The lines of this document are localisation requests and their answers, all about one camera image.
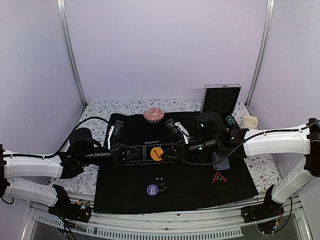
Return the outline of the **orange big blind button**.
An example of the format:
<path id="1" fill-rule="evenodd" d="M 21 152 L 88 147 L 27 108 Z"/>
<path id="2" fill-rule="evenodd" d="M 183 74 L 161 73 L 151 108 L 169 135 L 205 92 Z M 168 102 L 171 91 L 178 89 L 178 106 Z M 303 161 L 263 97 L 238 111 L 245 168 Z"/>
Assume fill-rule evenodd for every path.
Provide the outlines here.
<path id="1" fill-rule="evenodd" d="M 150 157 L 156 161 L 159 162 L 162 160 L 162 154 L 164 153 L 163 149 L 160 147 L 153 147 L 150 151 Z"/>

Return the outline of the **clear dealer button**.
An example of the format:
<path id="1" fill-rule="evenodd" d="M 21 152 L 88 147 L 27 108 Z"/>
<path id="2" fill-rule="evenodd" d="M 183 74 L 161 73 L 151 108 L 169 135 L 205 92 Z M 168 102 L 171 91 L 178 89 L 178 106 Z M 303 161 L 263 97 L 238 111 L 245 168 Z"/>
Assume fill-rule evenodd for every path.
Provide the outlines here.
<path id="1" fill-rule="evenodd" d="M 159 192 L 164 191 L 167 188 L 167 182 L 162 177 L 157 177 L 152 182 L 153 185 L 157 186 Z"/>

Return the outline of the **purple small blind button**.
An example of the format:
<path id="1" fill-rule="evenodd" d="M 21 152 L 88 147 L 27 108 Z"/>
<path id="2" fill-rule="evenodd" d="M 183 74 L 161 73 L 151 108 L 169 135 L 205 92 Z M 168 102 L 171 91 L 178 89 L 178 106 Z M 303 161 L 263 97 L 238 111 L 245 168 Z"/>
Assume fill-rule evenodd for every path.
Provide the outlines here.
<path id="1" fill-rule="evenodd" d="M 147 188 L 146 188 L 146 193 L 151 196 L 154 197 L 159 193 L 159 188 L 157 185 L 155 184 L 150 184 Z"/>

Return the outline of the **blue playing card deck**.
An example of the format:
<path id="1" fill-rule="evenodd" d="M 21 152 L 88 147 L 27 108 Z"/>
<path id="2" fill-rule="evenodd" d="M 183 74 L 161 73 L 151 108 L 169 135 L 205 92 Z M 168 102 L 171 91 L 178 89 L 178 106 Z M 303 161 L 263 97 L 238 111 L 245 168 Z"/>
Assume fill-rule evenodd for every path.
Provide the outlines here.
<path id="1" fill-rule="evenodd" d="M 222 156 L 220 156 L 217 152 L 212 153 L 212 161 L 214 163 L 213 169 L 217 171 L 224 171 L 230 169 L 230 161 L 228 158 L 222 160 Z"/>

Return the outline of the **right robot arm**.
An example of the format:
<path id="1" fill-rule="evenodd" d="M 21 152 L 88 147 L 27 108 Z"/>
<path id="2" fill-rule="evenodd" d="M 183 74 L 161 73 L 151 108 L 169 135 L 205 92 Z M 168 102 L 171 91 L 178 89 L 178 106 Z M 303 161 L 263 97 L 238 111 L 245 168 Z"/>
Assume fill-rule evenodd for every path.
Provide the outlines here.
<path id="1" fill-rule="evenodd" d="M 246 158 L 264 154 L 302 154 L 299 164 L 280 182 L 267 189 L 263 203 L 241 209 L 245 222 L 280 216 L 283 204 L 311 180 L 320 176 L 320 121 L 309 118 L 308 122 L 295 127 L 271 130 L 248 128 L 227 130 L 219 113 L 205 111 L 196 116 L 200 131 L 193 137 L 181 123 L 172 119 L 166 125 L 172 134 L 182 134 L 183 139 L 171 145 L 176 157 L 184 162 L 188 158 L 218 155 L 223 162 L 230 158 Z"/>

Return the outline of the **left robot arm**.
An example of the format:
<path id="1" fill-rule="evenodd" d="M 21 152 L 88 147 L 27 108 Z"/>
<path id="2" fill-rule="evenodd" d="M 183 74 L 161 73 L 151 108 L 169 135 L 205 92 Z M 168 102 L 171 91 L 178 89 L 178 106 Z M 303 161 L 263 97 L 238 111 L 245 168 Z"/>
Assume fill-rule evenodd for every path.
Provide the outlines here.
<path id="1" fill-rule="evenodd" d="M 25 177 L 72 179 L 86 165 L 124 166 L 142 152 L 122 143 L 102 146 L 88 128 L 78 128 L 69 135 L 69 148 L 52 155 L 31 155 L 0 150 L 0 196 L 20 198 L 55 209 L 63 216 L 74 213 L 74 205 L 61 186 L 49 186 L 25 180 Z"/>

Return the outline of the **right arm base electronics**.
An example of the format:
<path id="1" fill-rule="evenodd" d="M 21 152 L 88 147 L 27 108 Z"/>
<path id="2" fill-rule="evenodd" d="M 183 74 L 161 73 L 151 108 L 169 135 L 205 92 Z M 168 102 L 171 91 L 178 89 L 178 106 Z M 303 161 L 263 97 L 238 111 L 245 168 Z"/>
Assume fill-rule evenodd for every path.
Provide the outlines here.
<path id="1" fill-rule="evenodd" d="M 257 230 L 263 235 L 272 235 L 283 220 L 283 204 L 265 200 L 263 203 L 248 205 L 240 210 L 245 223 L 264 221 L 256 225 Z"/>

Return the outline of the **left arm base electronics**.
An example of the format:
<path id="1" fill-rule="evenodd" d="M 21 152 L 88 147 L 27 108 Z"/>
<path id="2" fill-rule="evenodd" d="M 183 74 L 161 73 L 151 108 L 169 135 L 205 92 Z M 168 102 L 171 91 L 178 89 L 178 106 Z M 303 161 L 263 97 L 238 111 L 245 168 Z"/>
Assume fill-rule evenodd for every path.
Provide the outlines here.
<path id="1" fill-rule="evenodd" d="M 88 223 L 92 214 L 90 202 L 83 199 L 72 203 L 67 192 L 62 186 L 53 184 L 56 191 L 57 202 L 48 208 L 48 213 L 62 219 L 75 220 Z"/>

